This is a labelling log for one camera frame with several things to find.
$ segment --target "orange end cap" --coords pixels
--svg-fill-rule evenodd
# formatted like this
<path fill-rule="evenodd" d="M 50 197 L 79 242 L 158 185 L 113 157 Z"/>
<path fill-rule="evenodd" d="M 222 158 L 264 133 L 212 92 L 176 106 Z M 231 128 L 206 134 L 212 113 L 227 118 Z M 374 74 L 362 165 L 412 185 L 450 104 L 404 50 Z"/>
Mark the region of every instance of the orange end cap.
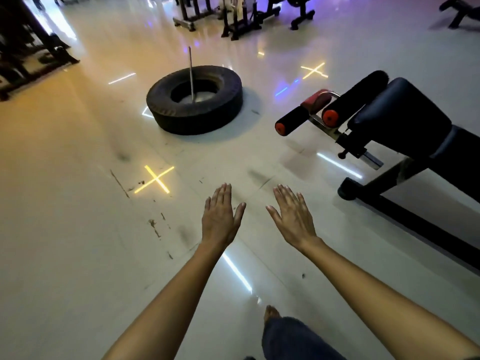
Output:
<path fill-rule="evenodd" d="M 337 121 L 339 120 L 339 114 L 334 110 L 326 110 L 322 115 L 321 119 L 323 123 L 329 128 L 336 128 Z"/>
<path fill-rule="evenodd" d="M 282 136 L 285 136 L 285 125 L 282 124 L 281 122 L 277 122 L 275 124 L 275 130 L 277 133 L 279 133 Z"/>

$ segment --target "yellow light cross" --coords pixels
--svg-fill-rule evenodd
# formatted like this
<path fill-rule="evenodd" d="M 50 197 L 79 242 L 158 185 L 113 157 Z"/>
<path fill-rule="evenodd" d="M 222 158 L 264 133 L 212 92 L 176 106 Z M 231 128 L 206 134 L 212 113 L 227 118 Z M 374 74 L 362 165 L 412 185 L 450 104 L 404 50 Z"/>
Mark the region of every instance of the yellow light cross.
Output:
<path fill-rule="evenodd" d="M 311 69 L 311 68 L 309 68 L 309 67 L 307 67 L 307 66 L 301 66 L 300 68 L 303 68 L 304 70 L 309 70 L 309 71 L 311 71 L 309 74 L 307 74 L 307 75 L 306 75 L 305 77 L 303 77 L 302 79 L 304 80 L 305 78 L 310 77 L 310 75 L 312 75 L 313 73 L 318 73 L 318 74 L 320 74 L 322 77 L 328 78 L 328 76 L 327 76 L 326 74 L 323 74 L 321 71 L 318 70 L 320 67 L 323 67 L 324 65 L 325 65 L 325 62 L 323 62 L 321 65 L 315 67 L 315 69 Z"/>
<path fill-rule="evenodd" d="M 152 171 L 152 169 L 150 169 L 150 167 L 149 167 L 148 165 L 145 165 L 145 169 L 148 171 L 148 173 L 150 173 L 150 175 L 153 177 L 153 179 L 150 180 L 150 181 L 148 181 L 148 182 L 146 182 L 144 185 L 142 185 L 140 188 L 138 188 L 138 189 L 135 191 L 135 193 L 139 193 L 142 189 L 144 189 L 144 188 L 147 187 L 149 184 L 152 184 L 152 183 L 155 182 L 155 181 L 160 185 L 160 187 L 163 188 L 163 190 L 164 190 L 166 193 L 170 193 L 169 189 L 166 187 L 165 184 L 163 184 L 163 182 L 162 182 L 159 178 L 160 178 L 161 176 L 166 175 L 168 172 L 170 172 L 170 171 L 171 171 L 172 169 L 174 169 L 174 168 L 175 168 L 175 167 L 173 166 L 173 167 L 165 170 L 165 172 L 160 173 L 159 175 L 156 175 L 156 174 Z"/>

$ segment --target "gym floor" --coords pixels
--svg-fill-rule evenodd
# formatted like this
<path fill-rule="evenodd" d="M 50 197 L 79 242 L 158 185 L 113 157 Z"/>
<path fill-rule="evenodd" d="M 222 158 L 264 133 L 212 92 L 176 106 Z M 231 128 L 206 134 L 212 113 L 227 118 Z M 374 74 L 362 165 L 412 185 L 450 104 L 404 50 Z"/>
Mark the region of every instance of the gym floor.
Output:
<path fill-rule="evenodd" d="M 378 172 L 351 157 L 333 164 L 339 147 L 312 124 L 286 138 L 274 130 L 313 92 L 345 92 L 381 69 L 409 79 L 454 123 L 480 134 L 480 24 L 465 19 L 463 28 L 447 29 L 454 12 L 441 14 L 443 1 L 311 0 L 315 17 L 298 31 L 289 26 L 299 10 L 285 2 L 263 30 L 233 42 L 220 38 L 215 17 L 197 22 L 196 32 L 174 27 L 173 0 L 79 0 L 60 8 L 42 0 L 46 11 L 35 13 L 81 63 L 0 103 L 1 357 L 99 359 L 191 257 L 204 201 L 223 182 L 247 211 L 177 359 L 263 359 L 267 304 L 307 323 L 347 358 L 391 359 L 275 229 L 265 205 L 275 203 L 278 183 L 303 192 L 317 233 L 335 250 L 480 342 L 480 277 L 337 196 L 345 177 L 367 182 Z M 264 10 L 266 0 L 259 4 Z M 245 97 L 229 125 L 182 137 L 159 129 L 145 97 L 154 82 L 188 66 L 188 46 L 194 65 L 236 71 Z M 405 124 L 415 121 L 405 116 Z M 382 169 L 401 159 L 368 148 Z M 169 170 L 163 186 L 136 192 L 152 179 L 149 170 Z M 478 240 L 476 202 L 431 172 L 416 180 L 392 199 Z M 428 194 L 443 201 L 429 203 Z M 469 218 L 464 226 L 449 220 L 452 207 Z"/>

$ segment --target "hand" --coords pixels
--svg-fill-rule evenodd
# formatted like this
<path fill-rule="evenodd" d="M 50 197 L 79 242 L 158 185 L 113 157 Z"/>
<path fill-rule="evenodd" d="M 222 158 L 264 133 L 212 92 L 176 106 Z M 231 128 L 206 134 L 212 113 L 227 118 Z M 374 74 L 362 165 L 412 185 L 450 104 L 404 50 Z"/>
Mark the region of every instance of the hand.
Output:
<path fill-rule="evenodd" d="M 224 183 L 205 201 L 205 211 L 201 219 L 201 242 L 212 245 L 223 253 L 231 244 L 242 223 L 247 204 L 238 205 L 233 215 L 232 185 Z"/>
<path fill-rule="evenodd" d="M 267 211 L 285 241 L 297 250 L 301 250 L 304 243 L 312 240 L 322 242 L 317 238 L 314 220 L 302 193 L 295 196 L 288 186 L 284 187 L 281 184 L 278 188 L 273 188 L 273 193 L 280 206 L 281 215 L 273 206 L 267 206 Z"/>

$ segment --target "metal rod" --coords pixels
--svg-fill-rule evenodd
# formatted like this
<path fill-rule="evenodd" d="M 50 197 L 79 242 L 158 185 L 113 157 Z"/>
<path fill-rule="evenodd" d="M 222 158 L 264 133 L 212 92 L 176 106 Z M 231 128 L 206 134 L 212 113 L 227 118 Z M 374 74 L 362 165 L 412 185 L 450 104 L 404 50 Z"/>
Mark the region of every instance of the metal rod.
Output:
<path fill-rule="evenodd" d="M 191 102 L 195 102 L 195 92 L 194 92 L 194 73 L 192 71 L 192 48 L 188 47 L 188 57 L 190 64 L 190 89 L 191 89 Z"/>

